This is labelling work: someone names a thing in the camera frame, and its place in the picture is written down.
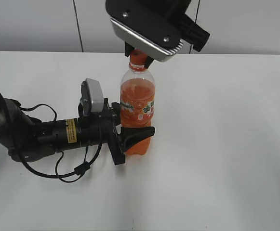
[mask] bottle cap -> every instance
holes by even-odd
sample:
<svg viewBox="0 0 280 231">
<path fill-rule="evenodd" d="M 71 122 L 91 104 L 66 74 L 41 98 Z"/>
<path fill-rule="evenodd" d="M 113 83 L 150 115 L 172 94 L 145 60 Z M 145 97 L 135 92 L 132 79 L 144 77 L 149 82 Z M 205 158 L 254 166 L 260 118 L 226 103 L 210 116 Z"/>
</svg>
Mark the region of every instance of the bottle cap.
<svg viewBox="0 0 280 231">
<path fill-rule="evenodd" d="M 130 54 L 130 68 L 134 71 L 145 71 L 145 61 L 148 55 L 140 50 L 133 50 Z"/>
</svg>

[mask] yellow label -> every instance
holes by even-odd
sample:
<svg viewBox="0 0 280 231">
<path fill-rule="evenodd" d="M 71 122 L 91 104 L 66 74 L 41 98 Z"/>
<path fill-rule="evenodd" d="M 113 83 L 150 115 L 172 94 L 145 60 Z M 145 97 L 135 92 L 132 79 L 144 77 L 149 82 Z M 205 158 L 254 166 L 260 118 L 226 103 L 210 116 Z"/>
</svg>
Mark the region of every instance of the yellow label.
<svg viewBox="0 0 280 231">
<path fill-rule="evenodd" d="M 77 128 L 74 119 L 66 119 L 66 130 L 68 143 L 77 142 Z"/>
</svg>

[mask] white table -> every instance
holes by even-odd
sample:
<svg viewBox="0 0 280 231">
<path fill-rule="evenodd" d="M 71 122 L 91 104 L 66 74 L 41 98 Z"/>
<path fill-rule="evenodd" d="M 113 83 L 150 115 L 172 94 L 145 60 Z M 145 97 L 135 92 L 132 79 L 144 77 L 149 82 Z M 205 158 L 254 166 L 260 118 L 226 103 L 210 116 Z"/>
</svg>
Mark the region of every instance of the white table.
<svg viewBox="0 0 280 231">
<path fill-rule="evenodd" d="M 123 54 L 0 52 L 0 91 L 74 118 L 85 78 L 118 101 L 127 69 Z M 115 167 L 104 145 L 81 181 L 64 184 L 0 145 L 0 231 L 280 231 L 280 56 L 178 55 L 151 72 L 157 132 L 143 157 Z M 67 152 L 60 173 L 83 154 Z M 32 166 L 53 173 L 58 158 Z"/>
</svg>

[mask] plastic bottle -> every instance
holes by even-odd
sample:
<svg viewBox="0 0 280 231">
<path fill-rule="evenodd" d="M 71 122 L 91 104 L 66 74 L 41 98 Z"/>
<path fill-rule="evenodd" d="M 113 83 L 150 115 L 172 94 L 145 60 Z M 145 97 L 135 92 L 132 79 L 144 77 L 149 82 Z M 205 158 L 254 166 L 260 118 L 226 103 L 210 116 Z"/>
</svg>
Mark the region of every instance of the plastic bottle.
<svg viewBox="0 0 280 231">
<path fill-rule="evenodd" d="M 147 55 L 134 50 L 130 55 L 129 71 L 124 75 L 120 86 L 121 125 L 126 128 L 151 126 L 154 115 L 155 80 L 144 67 Z M 144 155 L 150 138 L 132 147 L 128 155 Z"/>
</svg>

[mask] black cable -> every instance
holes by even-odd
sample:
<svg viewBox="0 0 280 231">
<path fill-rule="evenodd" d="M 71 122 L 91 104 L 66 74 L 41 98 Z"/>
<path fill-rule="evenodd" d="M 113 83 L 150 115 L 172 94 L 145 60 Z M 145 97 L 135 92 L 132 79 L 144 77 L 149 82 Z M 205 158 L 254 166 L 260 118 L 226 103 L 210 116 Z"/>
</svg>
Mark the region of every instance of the black cable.
<svg viewBox="0 0 280 231">
<path fill-rule="evenodd" d="M 27 168 L 28 171 L 30 171 L 31 173 L 33 173 L 33 174 L 35 174 L 39 177 L 50 178 L 50 179 L 58 179 L 58 176 L 56 176 L 56 175 L 48 175 L 48 174 L 44 174 L 44 173 L 36 171 L 26 162 L 25 158 L 22 156 L 22 154 L 21 154 L 21 152 L 18 148 L 18 145 L 15 141 L 13 124 L 11 122 L 11 118 L 10 118 L 10 114 L 9 114 L 9 111 L 8 111 L 7 104 L 6 104 L 3 96 L 1 95 L 1 93 L 0 93 L 0 106 L 2 107 L 3 112 L 5 114 L 5 119 L 6 119 L 8 128 L 9 128 L 12 145 L 14 147 L 15 152 L 19 156 L 19 159 L 21 160 L 22 164 Z M 68 174 L 60 175 L 59 177 L 60 178 L 67 178 L 67 177 L 74 176 L 75 174 L 76 174 L 76 172 L 74 171 L 74 172 L 71 172 L 71 173 L 68 173 Z"/>
<path fill-rule="evenodd" d="M 85 148 L 85 156 L 84 156 L 84 161 L 83 161 L 83 163 L 85 163 L 86 162 L 86 157 L 87 157 L 87 153 L 88 153 L 88 147 L 90 146 L 90 143 L 89 142 L 87 142 L 87 145 L 86 145 L 86 148 Z"/>
<path fill-rule="evenodd" d="M 74 182 L 77 182 L 78 180 L 80 180 L 84 176 L 84 174 L 81 174 L 77 179 L 71 180 L 71 181 L 64 180 L 63 178 L 60 177 L 60 175 L 58 174 L 58 165 L 64 157 L 64 152 L 63 151 L 58 151 L 57 153 L 62 154 L 62 156 L 58 159 L 58 161 L 56 162 L 56 165 L 55 165 L 55 174 L 57 175 L 58 179 L 61 180 L 64 183 L 74 183 Z"/>
<path fill-rule="evenodd" d="M 58 159 L 58 161 L 56 162 L 56 165 L 55 165 L 55 174 L 57 175 L 57 177 L 64 183 L 74 183 L 74 182 L 77 182 L 78 180 L 80 180 L 83 176 L 84 176 L 84 173 L 90 169 L 90 166 L 96 161 L 97 157 L 99 156 L 100 154 L 100 151 L 101 151 L 101 147 L 102 147 L 102 130 L 101 130 L 101 125 L 100 123 L 98 123 L 98 127 L 99 127 L 99 144 L 98 144 L 98 148 L 97 148 L 97 151 L 96 151 L 96 154 L 95 156 L 92 158 L 92 160 L 88 163 L 86 161 L 86 156 L 87 156 L 87 153 L 88 153 L 88 147 L 89 147 L 89 142 L 87 143 L 86 145 L 86 148 L 85 148 L 85 156 L 84 156 L 84 161 L 83 161 L 83 164 L 80 165 L 79 167 L 81 168 L 80 170 L 80 176 L 75 179 L 75 180 L 72 180 L 72 181 L 68 181 L 68 180 L 64 180 L 62 178 L 59 177 L 59 174 L 58 174 L 58 165 L 59 163 L 61 162 L 61 160 L 63 159 L 64 157 L 64 152 L 63 151 L 57 151 L 58 153 L 61 153 L 62 156 Z"/>
<path fill-rule="evenodd" d="M 57 113 L 56 113 L 56 111 L 55 111 L 51 106 L 49 106 L 49 105 L 47 105 L 47 104 L 41 103 L 41 104 L 38 104 L 38 105 L 36 105 L 36 106 L 34 106 L 34 107 L 31 107 L 31 108 L 23 108 L 23 107 L 20 107 L 20 109 L 21 109 L 22 111 L 24 111 L 24 112 L 32 112 L 32 111 L 36 110 L 37 108 L 39 108 L 39 107 L 41 107 L 41 106 L 49 107 L 49 108 L 54 112 L 54 120 L 53 120 L 53 122 L 56 122 L 56 120 L 57 120 Z"/>
</svg>

